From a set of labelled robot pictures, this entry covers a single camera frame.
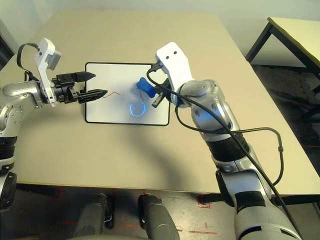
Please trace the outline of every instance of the blue object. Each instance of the blue object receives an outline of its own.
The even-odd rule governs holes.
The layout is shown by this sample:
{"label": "blue object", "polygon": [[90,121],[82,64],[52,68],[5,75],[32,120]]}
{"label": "blue object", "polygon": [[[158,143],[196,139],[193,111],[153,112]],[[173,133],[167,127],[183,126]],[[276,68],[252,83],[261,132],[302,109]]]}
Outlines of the blue object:
{"label": "blue object", "polygon": [[143,104],[143,107],[142,106],[136,106],[134,104],[130,104],[130,113],[132,116],[134,117],[141,117],[142,115],[144,115],[147,110],[148,110],[148,107],[145,103],[142,103]]}
{"label": "blue object", "polygon": [[138,89],[141,89],[142,91],[146,92],[150,98],[153,98],[156,95],[156,91],[155,91],[154,86],[152,86],[150,83],[148,83],[144,77],[140,78],[140,80],[136,84],[136,87]]}

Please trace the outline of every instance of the wall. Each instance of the wall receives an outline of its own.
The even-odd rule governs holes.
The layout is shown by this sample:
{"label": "wall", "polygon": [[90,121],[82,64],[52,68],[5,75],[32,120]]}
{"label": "wall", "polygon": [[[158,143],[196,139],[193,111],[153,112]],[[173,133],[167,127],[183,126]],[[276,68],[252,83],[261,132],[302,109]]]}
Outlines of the wall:
{"label": "wall", "polygon": [[[18,44],[28,41],[56,11],[64,9],[213,12],[244,55],[269,16],[320,21],[319,0],[1,0],[0,6],[1,19]],[[274,38],[255,63],[301,65]]]}
{"label": "wall", "polygon": [[0,0],[0,31],[16,52],[57,11],[53,0]]}

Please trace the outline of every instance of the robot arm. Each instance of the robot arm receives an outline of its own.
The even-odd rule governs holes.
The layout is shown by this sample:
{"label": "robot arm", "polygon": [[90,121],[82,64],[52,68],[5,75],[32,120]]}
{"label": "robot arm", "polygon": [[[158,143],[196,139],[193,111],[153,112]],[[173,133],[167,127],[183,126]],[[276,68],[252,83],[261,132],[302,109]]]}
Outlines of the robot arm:
{"label": "robot arm", "polygon": [[78,101],[80,104],[99,99],[107,91],[95,89],[77,92],[75,82],[84,82],[95,75],[90,72],[75,72],[57,75],[52,81],[48,79],[47,69],[56,67],[61,53],[53,43],[43,38],[37,46],[34,56],[40,80],[12,83],[2,89],[0,106],[0,210],[8,208],[16,189],[17,175],[10,170],[15,163],[15,143],[23,119],[34,109],[44,104],[55,107],[58,102],[66,104]]}
{"label": "robot arm", "polygon": [[[219,84],[214,80],[193,80],[188,59],[176,43],[170,42],[160,48],[156,59],[157,63],[150,72],[161,68],[168,75],[172,91],[210,109],[231,131],[240,129]],[[217,119],[198,105],[174,94],[171,94],[171,102],[179,107],[190,107],[192,119],[199,129],[223,131]],[[221,194],[225,202],[235,208],[236,239],[300,240],[287,216],[270,201],[270,186],[231,135],[201,133],[201,136],[217,167],[216,178]],[[236,137],[260,166],[253,148],[243,135],[236,133]]]}

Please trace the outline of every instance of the table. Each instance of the table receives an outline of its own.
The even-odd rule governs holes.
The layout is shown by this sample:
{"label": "table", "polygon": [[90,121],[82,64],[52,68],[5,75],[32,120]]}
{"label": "table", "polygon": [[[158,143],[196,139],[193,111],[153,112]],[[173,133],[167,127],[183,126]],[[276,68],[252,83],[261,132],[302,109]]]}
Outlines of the table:
{"label": "table", "polygon": [[[320,179],[275,103],[219,19],[210,13],[60,11],[35,35],[62,52],[54,73],[83,71],[86,62],[154,63],[156,50],[174,41],[193,77],[217,80],[242,129],[269,126],[284,145],[283,194],[320,194]],[[34,49],[22,62],[36,73]],[[1,85],[22,81],[13,57]],[[189,109],[181,118],[192,124]],[[270,132],[246,134],[274,181],[280,162]],[[22,124],[13,169],[24,184],[218,193],[216,167],[201,136],[181,126],[171,108],[168,126],[90,124],[84,106],[46,105]]]}
{"label": "table", "polygon": [[[249,50],[245,59],[252,62],[271,34],[282,42],[305,66],[303,72],[313,73],[320,80],[320,21],[268,17],[268,24]],[[313,89],[320,93],[320,85]],[[301,118],[306,120],[320,112],[320,105],[306,112]]]}

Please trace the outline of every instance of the black table leg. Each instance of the black table leg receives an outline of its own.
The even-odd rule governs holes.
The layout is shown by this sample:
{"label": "black table leg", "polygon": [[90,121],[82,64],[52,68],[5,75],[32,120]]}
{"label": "black table leg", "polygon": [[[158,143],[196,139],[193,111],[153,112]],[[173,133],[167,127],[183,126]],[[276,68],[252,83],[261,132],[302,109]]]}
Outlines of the black table leg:
{"label": "black table leg", "polygon": [[314,94],[320,93],[320,85],[317,86],[316,88],[314,88],[314,89],[312,90],[312,92],[314,92]]}
{"label": "black table leg", "polygon": [[25,192],[45,195],[53,199],[56,199],[60,195],[60,191],[58,189],[56,189],[55,187],[46,186],[46,185],[17,183],[16,189],[25,191]]}
{"label": "black table leg", "polygon": [[223,202],[225,199],[220,193],[209,193],[197,196],[197,200],[200,204],[205,205],[207,203]]}
{"label": "black table leg", "polygon": [[258,52],[260,51],[262,46],[266,43],[266,41],[270,37],[270,35],[271,35],[271,32],[270,32],[271,27],[272,27],[272,24],[270,22],[268,22],[268,24],[265,26],[265,28],[263,29],[262,33],[258,37],[258,39],[255,41],[255,43],[253,44],[253,46],[251,47],[251,49],[249,50],[249,52],[245,56],[245,59],[249,63],[252,62],[252,60],[258,54]]}
{"label": "black table leg", "polygon": [[302,120],[307,120],[309,118],[311,118],[313,115],[320,113],[320,105],[315,106],[314,108],[312,108],[311,110],[307,111],[306,113],[304,113],[301,116]]}

